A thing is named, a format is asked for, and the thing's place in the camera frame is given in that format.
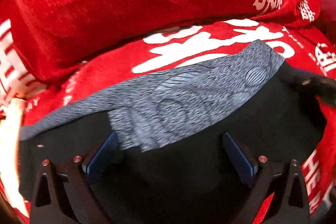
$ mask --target screw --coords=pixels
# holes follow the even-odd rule
[[[302,85],[309,85],[311,82],[310,79],[302,81]]]
[[[72,160],[74,162],[80,162],[82,160],[82,156],[80,156],[80,155],[74,156]]]
[[[293,166],[298,166],[299,165],[299,162],[297,160],[292,160],[292,165]]]
[[[266,156],[259,156],[259,161],[260,162],[263,162],[263,163],[265,163],[265,162],[267,162],[267,157]]]
[[[49,164],[49,162],[50,162],[49,160],[44,160],[44,161],[42,162],[42,165],[43,165],[43,166],[47,166],[47,165]]]

